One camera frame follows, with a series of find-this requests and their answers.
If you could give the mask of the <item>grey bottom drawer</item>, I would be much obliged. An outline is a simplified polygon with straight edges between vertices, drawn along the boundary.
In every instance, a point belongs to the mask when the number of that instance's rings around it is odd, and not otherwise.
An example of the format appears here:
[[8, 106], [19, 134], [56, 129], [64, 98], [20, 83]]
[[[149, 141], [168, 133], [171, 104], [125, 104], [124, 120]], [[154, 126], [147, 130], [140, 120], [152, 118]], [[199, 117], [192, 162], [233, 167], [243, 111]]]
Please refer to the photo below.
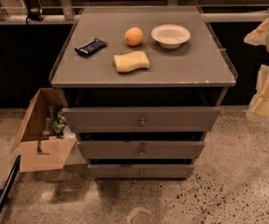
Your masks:
[[89, 164], [95, 178], [188, 178], [193, 164]]

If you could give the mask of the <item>grey drawer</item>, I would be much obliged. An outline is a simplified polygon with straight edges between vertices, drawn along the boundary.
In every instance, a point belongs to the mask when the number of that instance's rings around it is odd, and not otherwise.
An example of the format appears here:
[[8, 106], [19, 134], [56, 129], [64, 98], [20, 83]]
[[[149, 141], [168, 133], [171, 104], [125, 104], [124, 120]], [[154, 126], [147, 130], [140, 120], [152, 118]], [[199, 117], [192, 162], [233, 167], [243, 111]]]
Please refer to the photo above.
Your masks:
[[64, 108], [75, 133], [207, 132], [219, 109], [209, 106]]
[[88, 159], [198, 158], [203, 141], [83, 141], [81, 155]]
[[188, 178], [193, 164], [89, 164], [95, 178]]

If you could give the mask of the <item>grey drawer cabinet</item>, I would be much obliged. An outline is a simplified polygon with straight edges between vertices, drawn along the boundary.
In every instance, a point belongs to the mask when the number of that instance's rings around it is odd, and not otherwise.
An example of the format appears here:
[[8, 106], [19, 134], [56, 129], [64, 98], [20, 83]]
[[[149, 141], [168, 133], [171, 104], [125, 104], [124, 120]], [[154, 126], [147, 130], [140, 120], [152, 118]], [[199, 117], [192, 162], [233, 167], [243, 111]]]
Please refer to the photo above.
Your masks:
[[[191, 38], [177, 49], [162, 48], [151, 37], [160, 25], [186, 28]], [[132, 47], [124, 38], [137, 27], [143, 41]], [[107, 46], [89, 57], [75, 48], [99, 38]], [[118, 73], [114, 55], [144, 51], [149, 69]], [[86, 7], [66, 40], [50, 74], [64, 108], [209, 106], [217, 107], [237, 78], [197, 7]], [[88, 159], [78, 148], [83, 141], [203, 141], [207, 132], [75, 133], [70, 164], [193, 164], [197, 158]]]

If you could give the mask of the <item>grey top drawer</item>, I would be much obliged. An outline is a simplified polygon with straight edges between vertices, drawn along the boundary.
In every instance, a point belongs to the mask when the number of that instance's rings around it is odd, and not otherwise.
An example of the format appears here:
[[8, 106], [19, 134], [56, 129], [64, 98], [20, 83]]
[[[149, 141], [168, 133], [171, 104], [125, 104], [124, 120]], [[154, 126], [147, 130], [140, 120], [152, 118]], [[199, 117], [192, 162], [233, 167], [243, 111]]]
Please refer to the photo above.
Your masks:
[[207, 132], [219, 109], [209, 106], [64, 108], [75, 133]]

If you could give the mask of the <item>grey middle drawer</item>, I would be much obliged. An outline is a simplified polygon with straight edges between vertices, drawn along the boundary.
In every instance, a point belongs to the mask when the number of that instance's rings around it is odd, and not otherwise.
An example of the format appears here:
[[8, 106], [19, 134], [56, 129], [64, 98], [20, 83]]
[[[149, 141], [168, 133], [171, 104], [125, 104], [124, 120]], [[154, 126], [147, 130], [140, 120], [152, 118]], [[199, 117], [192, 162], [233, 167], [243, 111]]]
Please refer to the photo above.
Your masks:
[[83, 141], [81, 155], [88, 159], [198, 158], [203, 141]]

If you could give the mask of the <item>white bowl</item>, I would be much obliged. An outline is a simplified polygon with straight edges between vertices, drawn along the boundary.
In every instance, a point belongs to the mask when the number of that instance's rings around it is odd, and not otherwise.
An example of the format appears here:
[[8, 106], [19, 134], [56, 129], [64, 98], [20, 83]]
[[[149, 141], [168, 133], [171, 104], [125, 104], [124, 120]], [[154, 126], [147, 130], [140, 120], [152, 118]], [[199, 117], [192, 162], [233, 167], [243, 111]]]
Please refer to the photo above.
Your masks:
[[151, 31], [151, 37], [165, 49], [177, 49], [190, 38], [190, 32], [179, 25], [164, 24], [155, 27]]

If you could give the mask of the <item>yellow sponge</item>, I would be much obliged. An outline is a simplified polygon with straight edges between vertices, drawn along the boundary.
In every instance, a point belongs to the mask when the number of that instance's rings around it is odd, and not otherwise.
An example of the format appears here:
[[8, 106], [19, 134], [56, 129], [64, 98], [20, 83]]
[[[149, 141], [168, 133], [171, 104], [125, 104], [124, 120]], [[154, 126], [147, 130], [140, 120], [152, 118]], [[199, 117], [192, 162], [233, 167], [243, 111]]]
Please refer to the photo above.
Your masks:
[[149, 59], [144, 51], [114, 55], [114, 63], [118, 73], [129, 73], [137, 69], [149, 69]]

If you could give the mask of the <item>orange fruit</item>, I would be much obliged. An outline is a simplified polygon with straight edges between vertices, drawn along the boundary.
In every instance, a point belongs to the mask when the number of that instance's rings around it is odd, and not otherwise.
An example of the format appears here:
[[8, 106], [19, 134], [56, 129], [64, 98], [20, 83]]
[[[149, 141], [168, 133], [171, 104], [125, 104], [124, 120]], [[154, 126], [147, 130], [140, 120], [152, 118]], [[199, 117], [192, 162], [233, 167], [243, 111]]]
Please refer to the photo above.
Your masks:
[[135, 47], [142, 43], [143, 36], [141, 29], [133, 27], [126, 31], [124, 38], [129, 46]]

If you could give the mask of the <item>blue snack bar wrapper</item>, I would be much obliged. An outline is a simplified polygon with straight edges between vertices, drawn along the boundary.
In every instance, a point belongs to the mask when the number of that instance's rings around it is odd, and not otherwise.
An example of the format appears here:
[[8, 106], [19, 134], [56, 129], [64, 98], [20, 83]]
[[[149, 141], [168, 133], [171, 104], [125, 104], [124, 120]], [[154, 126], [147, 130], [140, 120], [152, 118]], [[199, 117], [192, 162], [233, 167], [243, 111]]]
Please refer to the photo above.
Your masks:
[[80, 56], [89, 57], [93, 55], [95, 52], [103, 49], [107, 46], [107, 42], [103, 41], [99, 38], [95, 38], [85, 45], [75, 48], [75, 52]]

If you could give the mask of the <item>green crumpled bag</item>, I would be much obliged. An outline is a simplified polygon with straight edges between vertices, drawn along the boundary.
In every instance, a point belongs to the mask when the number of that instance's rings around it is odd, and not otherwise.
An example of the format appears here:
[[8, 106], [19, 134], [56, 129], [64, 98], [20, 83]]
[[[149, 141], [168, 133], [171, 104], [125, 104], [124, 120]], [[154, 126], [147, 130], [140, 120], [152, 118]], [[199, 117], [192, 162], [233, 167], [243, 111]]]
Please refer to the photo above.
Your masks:
[[67, 125], [67, 121], [64, 117], [62, 110], [59, 110], [55, 121], [51, 123], [51, 130], [54, 135], [62, 135], [64, 133], [64, 128]]

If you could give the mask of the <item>clear glass bottle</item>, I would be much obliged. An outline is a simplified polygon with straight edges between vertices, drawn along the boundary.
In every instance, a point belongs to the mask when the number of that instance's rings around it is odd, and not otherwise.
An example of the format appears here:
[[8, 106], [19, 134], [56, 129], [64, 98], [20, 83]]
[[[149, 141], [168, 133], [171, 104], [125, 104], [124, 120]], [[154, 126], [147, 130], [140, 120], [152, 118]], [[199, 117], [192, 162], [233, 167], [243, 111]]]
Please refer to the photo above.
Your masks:
[[45, 125], [44, 125], [44, 129], [41, 133], [41, 137], [44, 140], [47, 140], [51, 135], [52, 135], [52, 130], [51, 130], [51, 119], [50, 118], [45, 118]]

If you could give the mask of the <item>small black device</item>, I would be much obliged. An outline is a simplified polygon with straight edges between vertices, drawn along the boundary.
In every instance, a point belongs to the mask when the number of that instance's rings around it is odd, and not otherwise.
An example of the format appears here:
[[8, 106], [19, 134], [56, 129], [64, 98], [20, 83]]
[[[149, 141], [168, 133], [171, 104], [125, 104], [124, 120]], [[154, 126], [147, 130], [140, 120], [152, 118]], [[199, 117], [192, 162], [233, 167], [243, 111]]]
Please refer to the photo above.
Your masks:
[[44, 19], [43, 9], [41, 7], [30, 8], [27, 18], [32, 21], [42, 21]]

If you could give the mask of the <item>brown cardboard box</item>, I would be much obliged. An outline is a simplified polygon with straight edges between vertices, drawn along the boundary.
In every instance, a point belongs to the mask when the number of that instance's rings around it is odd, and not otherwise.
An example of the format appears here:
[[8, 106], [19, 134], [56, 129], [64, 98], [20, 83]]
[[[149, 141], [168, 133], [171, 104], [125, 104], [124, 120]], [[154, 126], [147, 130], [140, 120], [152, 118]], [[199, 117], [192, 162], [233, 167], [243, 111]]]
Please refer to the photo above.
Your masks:
[[21, 149], [22, 173], [62, 169], [77, 141], [76, 138], [55, 136], [42, 138], [42, 133], [47, 130], [46, 118], [50, 117], [50, 106], [56, 111], [63, 107], [59, 92], [43, 88], [37, 91], [25, 112], [10, 150], [13, 152], [16, 147]]

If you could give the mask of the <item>black bar on floor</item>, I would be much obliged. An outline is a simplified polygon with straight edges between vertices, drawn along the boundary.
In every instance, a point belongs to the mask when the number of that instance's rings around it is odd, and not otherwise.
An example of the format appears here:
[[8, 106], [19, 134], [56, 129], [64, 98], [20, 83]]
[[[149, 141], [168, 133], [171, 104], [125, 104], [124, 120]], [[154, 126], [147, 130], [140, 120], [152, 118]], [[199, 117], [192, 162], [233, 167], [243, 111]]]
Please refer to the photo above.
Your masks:
[[21, 156], [18, 156], [12, 165], [12, 168], [9, 172], [5, 185], [0, 189], [0, 215], [2, 213], [4, 205], [7, 202], [7, 196], [11, 191], [17, 173], [20, 170], [20, 162], [21, 162]]

